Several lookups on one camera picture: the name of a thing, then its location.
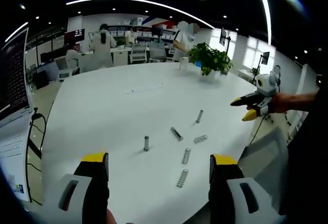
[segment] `white pot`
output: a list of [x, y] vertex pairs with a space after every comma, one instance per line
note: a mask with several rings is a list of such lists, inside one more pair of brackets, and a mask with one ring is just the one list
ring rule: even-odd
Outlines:
[[186, 71], [187, 70], [187, 67], [188, 67], [188, 62], [189, 62], [189, 58], [188, 57], [182, 57], [180, 59], [180, 67], [179, 67], [179, 70]]
[[209, 75], [203, 75], [202, 79], [206, 82], [213, 83], [215, 81], [215, 77], [218, 71], [211, 70]]

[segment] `led light strip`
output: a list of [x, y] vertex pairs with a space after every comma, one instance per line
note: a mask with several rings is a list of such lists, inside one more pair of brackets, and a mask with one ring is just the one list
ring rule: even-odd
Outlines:
[[271, 45], [271, 37], [272, 37], [272, 31], [271, 31], [271, 17], [270, 17], [270, 9], [269, 9], [269, 2], [268, 0], [262, 0], [264, 11], [265, 11], [265, 17], [266, 17], [266, 24], [268, 27], [268, 45]]
[[[72, 4], [77, 4], [77, 3], [81, 3], [81, 2], [87, 2], [87, 1], [95, 1], [95, 0], [76, 0], [76, 1], [72, 1], [72, 2], [69, 2], [69, 3], [66, 3], [66, 5], [72, 5]], [[211, 24], [208, 24], [207, 22], [204, 22], [203, 20], [189, 14], [189, 13], [186, 13], [182, 10], [179, 10], [179, 9], [176, 9], [176, 8], [173, 8], [171, 6], [168, 6], [168, 5], [163, 5], [163, 4], [160, 4], [160, 3], [156, 3], [156, 2], [152, 2], [152, 1], [148, 1], [148, 0], [129, 0], [129, 1], [136, 1], [136, 2], [142, 2], [142, 3], [148, 3], [148, 4], [152, 4], [152, 5], [158, 5], [158, 6], [162, 6], [162, 7], [165, 7], [165, 8], [168, 8], [168, 9], [171, 9], [171, 10], [175, 10], [177, 12], [180, 12], [182, 14], [185, 14], [187, 16], [190, 16], [191, 18], [194, 18], [195, 20], [201, 22], [201, 23], [204, 23], [205, 25], [209, 26], [210, 28], [214, 29], [214, 27], [211, 25]]]
[[24, 23], [19, 28], [17, 28], [12, 34], [10, 34], [9, 37], [5, 40], [5, 42], [7, 42], [8, 40], [10, 40], [12, 38], [12, 36], [14, 36], [20, 29], [22, 29], [26, 25], [28, 25], [28, 22]]

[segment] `person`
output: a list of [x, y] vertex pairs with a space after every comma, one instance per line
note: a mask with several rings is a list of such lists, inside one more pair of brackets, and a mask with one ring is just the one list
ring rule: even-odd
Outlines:
[[326, 218], [327, 94], [327, 86], [321, 85], [309, 94], [278, 93], [269, 103], [274, 113], [309, 112], [288, 145], [288, 179], [279, 210], [286, 215], [283, 223], [322, 223]]
[[76, 69], [78, 66], [78, 59], [81, 54], [76, 51], [75, 43], [67, 44], [66, 62], [70, 69]]
[[176, 48], [173, 60], [178, 62], [182, 57], [188, 57], [188, 52], [192, 49], [195, 42], [195, 34], [200, 30], [197, 24], [188, 24], [187, 22], [179, 22], [178, 31], [173, 39], [173, 47]]
[[111, 48], [116, 47], [116, 41], [107, 29], [108, 25], [102, 24], [99, 28], [99, 34], [94, 36], [90, 45], [90, 50], [94, 51], [94, 61], [97, 68], [113, 66]]
[[134, 27], [132, 27], [130, 31], [126, 32], [125, 40], [126, 43], [130, 43], [130, 44], [137, 43], [137, 33]]

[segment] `metal rod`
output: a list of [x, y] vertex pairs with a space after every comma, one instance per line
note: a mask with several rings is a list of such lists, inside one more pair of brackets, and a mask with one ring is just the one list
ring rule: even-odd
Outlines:
[[145, 136], [145, 146], [143, 148], [144, 151], [149, 151], [149, 137]]
[[198, 118], [196, 120], [197, 123], [200, 123], [200, 119], [201, 119], [201, 116], [203, 115], [203, 112], [204, 112], [204, 110], [200, 110], [200, 112], [198, 114]]
[[174, 127], [171, 127], [171, 131], [178, 138], [179, 141], [183, 140], [183, 137], [175, 130]]

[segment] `human hand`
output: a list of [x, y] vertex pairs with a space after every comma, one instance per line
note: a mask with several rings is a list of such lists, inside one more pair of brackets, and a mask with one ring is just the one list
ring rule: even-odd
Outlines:
[[[294, 96], [286, 93], [277, 93], [272, 97], [269, 102], [269, 112], [270, 113], [285, 113], [290, 110], [290, 104]], [[252, 110], [252, 106], [247, 106], [248, 110]]]

